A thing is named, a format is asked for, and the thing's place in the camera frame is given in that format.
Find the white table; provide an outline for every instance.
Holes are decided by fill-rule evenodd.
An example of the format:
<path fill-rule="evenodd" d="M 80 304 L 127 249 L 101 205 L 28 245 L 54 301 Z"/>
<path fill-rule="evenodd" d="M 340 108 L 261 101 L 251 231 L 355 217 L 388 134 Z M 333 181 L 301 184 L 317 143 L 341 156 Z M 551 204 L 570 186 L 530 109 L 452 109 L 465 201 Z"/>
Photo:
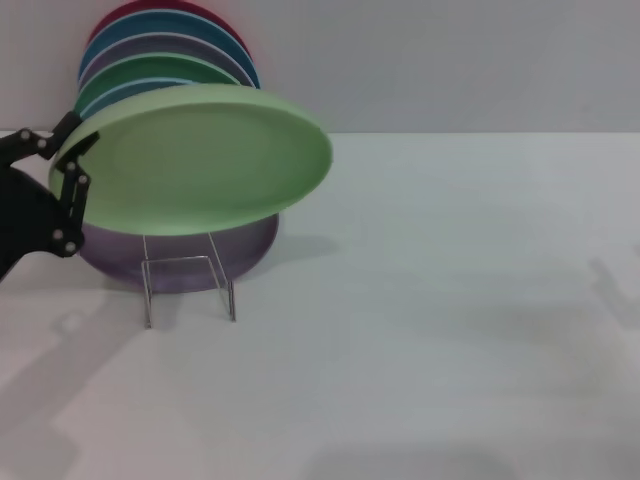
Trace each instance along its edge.
<path fill-rule="evenodd" d="M 236 325 L 16 267 L 0 479 L 638 478 L 640 135 L 333 139 Z"/>

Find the red plate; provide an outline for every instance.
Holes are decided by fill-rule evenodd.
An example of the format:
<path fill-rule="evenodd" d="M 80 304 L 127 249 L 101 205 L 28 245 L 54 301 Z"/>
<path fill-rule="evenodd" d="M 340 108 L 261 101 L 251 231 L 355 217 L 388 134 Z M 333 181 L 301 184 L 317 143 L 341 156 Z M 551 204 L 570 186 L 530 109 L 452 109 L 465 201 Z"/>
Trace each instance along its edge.
<path fill-rule="evenodd" d="M 87 40 L 87 44 L 93 40 L 93 38 L 98 35 L 105 27 L 109 24 L 115 22 L 119 18 L 125 17 L 127 15 L 131 15 L 132 13 L 141 12 L 143 10 L 153 10 L 153 9 L 170 9 L 170 10 L 181 10 L 183 12 L 192 13 L 194 15 L 199 15 L 210 22 L 215 23 L 221 28 L 225 29 L 229 35 L 235 38 L 240 45 L 247 51 L 249 56 L 251 56 L 251 52 L 240 38 L 240 35 L 231 28 L 231 26 L 221 19 L 215 13 L 203 8 L 194 3 L 185 2 L 183 0 L 135 0 L 130 3 L 126 3 L 121 7 L 116 8 L 115 10 L 108 13 L 89 35 L 89 39 Z"/>

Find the purple plate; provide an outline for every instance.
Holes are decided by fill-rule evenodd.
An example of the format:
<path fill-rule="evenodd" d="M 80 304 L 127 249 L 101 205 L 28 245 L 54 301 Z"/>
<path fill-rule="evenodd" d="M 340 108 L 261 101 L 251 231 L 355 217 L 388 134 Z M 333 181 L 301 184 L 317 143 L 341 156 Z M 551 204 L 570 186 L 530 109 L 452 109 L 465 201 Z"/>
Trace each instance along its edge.
<path fill-rule="evenodd" d="M 146 53 L 175 53 L 188 55 L 211 63 L 233 76 L 240 85 L 254 87 L 247 72 L 225 51 L 210 43 L 188 35 L 176 33 L 148 33 L 127 37 L 100 52 L 82 72 L 78 88 L 109 65 L 133 55 Z"/>
<path fill-rule="evenodd" d="M 80 256 L 95 269 L 123 283 L 143 288 L 141 263 L 144 243 L 139 235 L 128 235 L 84 225 L 85 245 Z M 236 279 L 251 270 L 271 248 L 278 232 L 278 215 L 242 227 L 212 233 L 227 278 Z M 149 260 L 215 256 L 209 236 L 147 236 Z M 198 292 L 216 288 L 206 259 L 152 262 L 154 293 Z"/>

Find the stack of plates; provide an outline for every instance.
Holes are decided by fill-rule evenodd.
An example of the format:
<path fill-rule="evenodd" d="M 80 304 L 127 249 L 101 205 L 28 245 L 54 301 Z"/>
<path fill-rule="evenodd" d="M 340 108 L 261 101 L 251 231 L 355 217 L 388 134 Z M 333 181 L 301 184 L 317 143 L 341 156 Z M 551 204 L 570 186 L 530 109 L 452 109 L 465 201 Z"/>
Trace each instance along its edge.
<path fill-rule="evenodd" d="M 271 247 L 278 212 L 326 175 L 331 147 L 306 113 L 260 91 L 252 57 L 217 15 L 180 0 L 138 0 L 91 33 L 75 110 L 85 122 L 60 150 L 98 132 L 82 159 L 93 179 L 80 255 L 142 286 L 149 259 L 213 256 L 227 277 Z M 61 174 L 51 170 L 59 192 Z M 215 288 L 207 265 L 154 266 L 153 290 Z"/>

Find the blue plate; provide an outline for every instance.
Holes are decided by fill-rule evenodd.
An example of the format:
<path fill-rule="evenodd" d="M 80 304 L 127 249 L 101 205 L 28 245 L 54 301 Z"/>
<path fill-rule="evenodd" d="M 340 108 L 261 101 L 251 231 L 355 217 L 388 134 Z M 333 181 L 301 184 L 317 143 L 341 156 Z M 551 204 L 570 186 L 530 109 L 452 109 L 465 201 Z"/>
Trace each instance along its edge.
<path fill-rule="evenodd" d="M 138 93 L 149 92 L 159 88 L 174 87 L 176 85 L 191 85 L 193 83 L 195 82 L 182 78 L 143 78 L 133 82 L 123 83 L 93 100 L 82 112 L 80 112 L 80 116 L 86 120 L 103 108 L 119 102 L 120 100 L 124 100 L 125 98 L 137 95 Z"/>
<path fill-rule="evenodd" d="M 125 38 L 100 52 L 87 66 L 80 76 L 79 89 L 88 83 L 95 75 L 109 65 L 123 58 L 143 53 L 177 53 L 199 58 L 211 63 L 229 75 L 233 76 L 240 85 L 253 87 L 253 82 L 247 72 L 226 52 L 210 43 L 195 37 L 188 37 L 176 33 L 145 33 Z"/>
<path fill-rule="evenodd" d="M 198 15 L 177 10 L 145 10 L 116 20 L 87 45 L 78 79 L 89 63 L 116 42 L 143 33 L 179 33 L 204 40 L 233 58 L 260 88 L 260 80 L 247 51 L 226 30 Z"/>

